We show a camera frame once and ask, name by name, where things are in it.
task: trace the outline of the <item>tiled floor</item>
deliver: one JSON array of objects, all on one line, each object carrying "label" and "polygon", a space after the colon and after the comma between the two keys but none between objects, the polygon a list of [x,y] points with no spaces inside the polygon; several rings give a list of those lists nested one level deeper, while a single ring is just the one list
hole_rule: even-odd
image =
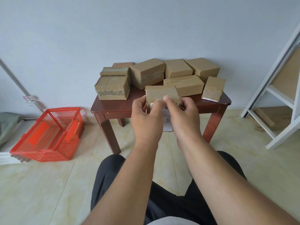
[{"label": "tiled floor", "polygon": [[[204,130],[208,119],[201,119]],[[126,157],[134,145],[131,124],[111,120]],[[300,220],[300,131],[275,150],[265,145],[270,137],[253,130],[240,117],[224,117],[212,139],[216,150],[233,155],[248,180]],[[111,154],[97,125],[86,126],[72,160],[67,162],[0,166],[1,224],[80,224],[88,215],[95,175]],[[192,177],[174,133],[163,133],[153,180],[177,195],[184,195]]]}]

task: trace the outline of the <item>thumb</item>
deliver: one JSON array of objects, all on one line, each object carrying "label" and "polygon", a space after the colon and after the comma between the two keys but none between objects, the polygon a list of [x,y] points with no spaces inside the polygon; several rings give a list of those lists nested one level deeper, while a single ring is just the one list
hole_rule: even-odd
[{"label": "thumb", "polygon": [[150,115],[162,116],[163,115],[163,102],[156,100],[152,106]]},{"label": "thumb", "polygon": [[174,100],[172,98],[170,98],[169,96],[165,95],[163,97],[163,101],[167,105],[171,115],[181,112],[181,109],[177,106],[177,104],[174,102]]}]

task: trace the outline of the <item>table top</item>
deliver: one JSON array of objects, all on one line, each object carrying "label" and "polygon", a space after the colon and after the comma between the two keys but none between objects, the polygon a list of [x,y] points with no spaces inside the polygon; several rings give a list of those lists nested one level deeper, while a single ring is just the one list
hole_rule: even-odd
[{"label": "table top", "polygon": [[[140,98],[145,94],[145,90],[139,90],[137,87],[131,85],[127,100],[99,100],[97,96],[92,105],[91,113],[131,112],[133,100]],[[221,95],[219,102],[203,100],[201,99],[202,94],[191,95],[189,97],[194,100],[198,109],[229,106],[231,104],[230,98],[228,98],[224,92]]]}]

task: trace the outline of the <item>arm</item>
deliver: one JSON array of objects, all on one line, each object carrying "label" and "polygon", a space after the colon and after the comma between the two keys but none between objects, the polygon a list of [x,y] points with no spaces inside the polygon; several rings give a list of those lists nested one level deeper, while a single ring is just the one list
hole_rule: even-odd
[{"label": "arm", "polygon": [[84,221],[92,224],[143,224],[153,177],[158,142],[163,132],[162,102],[150,114],[143,111],[146,96],[132,105],[135,146],[117,177]]},{"label": "arm", "polygon": [[299,224],[260,193],[203,139],[198,109],[191,98],[182,98],[186,110],[165,97],[177,143],[191,174],[219,225]]}]

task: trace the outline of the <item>red plastic basket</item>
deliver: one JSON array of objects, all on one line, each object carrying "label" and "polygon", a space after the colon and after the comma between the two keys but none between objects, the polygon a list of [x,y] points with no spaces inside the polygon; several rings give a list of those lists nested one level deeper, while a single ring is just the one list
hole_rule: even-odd
[{"label": "red plastic basket", "polygon": [[83,130],[79,107],[47,109],[10,153],[39,162],[70,160]]}]

